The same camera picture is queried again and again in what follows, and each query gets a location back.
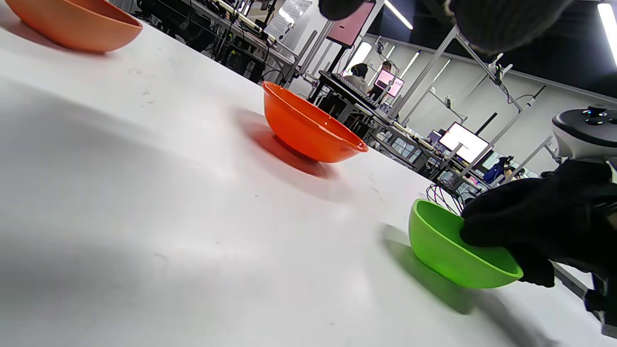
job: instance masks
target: black glove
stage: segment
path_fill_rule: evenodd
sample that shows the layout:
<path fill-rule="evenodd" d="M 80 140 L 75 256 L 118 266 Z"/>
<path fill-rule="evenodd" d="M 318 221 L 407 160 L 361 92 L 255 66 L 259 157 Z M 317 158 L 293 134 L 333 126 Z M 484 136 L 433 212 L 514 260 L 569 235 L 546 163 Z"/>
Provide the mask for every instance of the black glove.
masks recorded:
<path fill-rule="evenodd" d="M 554 286 L 549 260 L 585 272 L 617 271 L 617 232 L 606 214 L 617 211 L 617 185 L 607 164 L 566 161 L 549 178 L 527 178 L 471 201 L 461 239 L 503 246 L 521 266 L 521 281 Z"/>

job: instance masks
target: ceiling light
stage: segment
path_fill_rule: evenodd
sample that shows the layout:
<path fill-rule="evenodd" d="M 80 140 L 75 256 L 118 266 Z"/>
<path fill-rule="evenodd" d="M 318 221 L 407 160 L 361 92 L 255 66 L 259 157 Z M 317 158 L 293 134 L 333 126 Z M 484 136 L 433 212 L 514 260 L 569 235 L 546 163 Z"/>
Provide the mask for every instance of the ceiling light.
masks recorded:
<path fill-rule="evenodd" d="M 598 4 L 598 11 L 600 11 L 604 32 L 607 34 L 608 45 L 611 47 L 615 64 L 617 64 L 617 22 L 613 7 L 611 4 Z"/>
<path fill-rule="evenodd" d="M 394 50 L 395 47 L 396 46 L 392 45 L 392 48 L 390 49 L 390 51 L 386 55 L 386 59 L 390 58 L 390 54 L 392 54 L 392 51 Z"/>
<path fill-rule="evenodd" d="M 389 8 L 390 11 L 392 11 L 392 13 L 396 15 L 400 19 L 400 21 L 405 24 L 407 28 L 409 28 L 409 30 L 413 30 L 413 25 L 407 19 L 405 19 L 402 14 L 400 14 L 399 10 L 397 10 L 390 1 L 386 0 L 386 2 L 384 3 L 386 7 Z"/>
<path fill-rule="evenodd" d="M 407 72 L 407 70 L 409 70 L 409 68 L 412 66 L 413 62 L 416 61 L 416 58 L 420 55 L 420 51 L 416 52 L 416 55 L 413 56 L 412 61 L 409 62 L 409 64 L 407 64 L 407 67 L 405 68 L 405 70 L 403 70 L 403 74 L 399 77 L 399 78 L 403 78 L 403 76 L 405 76 L 405 73 Z"/>
<path fill-rule="evenodd" d="M 433 82 L 435 82 L 439 78 L 439 75 L 441 75 L 441 73 L 445 70 L 445 67 L 448 66 L 448 64 L 451 61 L 452 61 L 452 59 L 449 59 L 447 62 L 445 62 L 444 67 L 442 67 L 441 70 L 439 71 L 439 73 L 437 74 L 437 76 L 435 76 L 435 79 L 433 80 Z"/>
<path fill-rule="evenodd" d="M 343 76 L 351 75 L 351 67 L 361 62 L 364 62 L 364 59 L 366 59 L 366 56 L 370 51 L 371 44 L 368 42 L 362 42 L 360 44 L 360 47 L 358 47 L 358 49 L 355 51 L 354 56 L 351 58 L 349 65 L 347 65 L 345 71 L 343 71 Z"/>

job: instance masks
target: green bowl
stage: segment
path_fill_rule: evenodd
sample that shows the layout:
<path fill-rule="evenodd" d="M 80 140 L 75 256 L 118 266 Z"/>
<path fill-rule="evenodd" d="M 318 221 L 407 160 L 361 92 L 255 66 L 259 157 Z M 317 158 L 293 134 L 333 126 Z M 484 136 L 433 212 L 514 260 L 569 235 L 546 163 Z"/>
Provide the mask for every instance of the green bowl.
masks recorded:
<path fill-rule="evenodd" d="M 424 265 L 465 288 L 497 288 L 523 276 L 512 255 L 501 247 L 478 248 L 461 240 L 463 218 L 426 200 L 413 203 L 409 240 Z"/>

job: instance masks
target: peach bowl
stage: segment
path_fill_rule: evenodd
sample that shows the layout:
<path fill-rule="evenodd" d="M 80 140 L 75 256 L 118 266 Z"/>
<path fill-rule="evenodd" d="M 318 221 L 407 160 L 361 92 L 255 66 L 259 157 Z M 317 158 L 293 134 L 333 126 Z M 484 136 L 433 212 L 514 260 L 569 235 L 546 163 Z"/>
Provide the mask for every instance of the peach bowl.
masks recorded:
<path fill-rule="evenodd" d="M 263 82 L 265 116 L 274 134 L 303 155 L 320 162 L 339 162 L 368 146 L 317 106 L 272 82 Z"/>
<path fill-rule="evenodd" d="M 104 53 L 124 47 L 141 23 L 105 0 L 6 0 L 25 25 L 75 51 Z"/>

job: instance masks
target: pink screen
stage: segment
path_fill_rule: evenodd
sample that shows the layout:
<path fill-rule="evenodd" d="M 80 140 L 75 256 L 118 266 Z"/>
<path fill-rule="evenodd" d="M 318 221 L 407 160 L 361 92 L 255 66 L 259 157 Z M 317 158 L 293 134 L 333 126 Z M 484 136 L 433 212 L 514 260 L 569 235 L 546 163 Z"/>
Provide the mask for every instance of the pink screen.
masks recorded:
<path fill-rule="evenodd" d="M 387 91 L 387 93 L 396 98 L 396 96 L 400 92 L 400 89 L 403 88 L 403 83 L 405 83 L 405 81 L 401 80 L 400 78 L 395 79 L 394 83 L 390 87 L 390 90 Z"/>
<path fill-rule="evenodd" d="M 377 76 L 377 80 L 375 81 L 375 85 L 380 87 L 381 89 L 386 89 L 390 81 L 394 78 L 394 75 L 389 73 L 388 71 L 382 70 Z M 400 78 L 394 80 L 392 86 L 390 86 L 390 90 L 387 92 L 393 97 L 396 97 L 400 92 L 400 89 L 403 88 L 404 81 Z"/>
<path fill-rule="evenodd" d="M 364 2 L 352 15 L 335 22 L 328 33 L 328 38 L 351 47 L 374 6 L 374 2 Z"/>

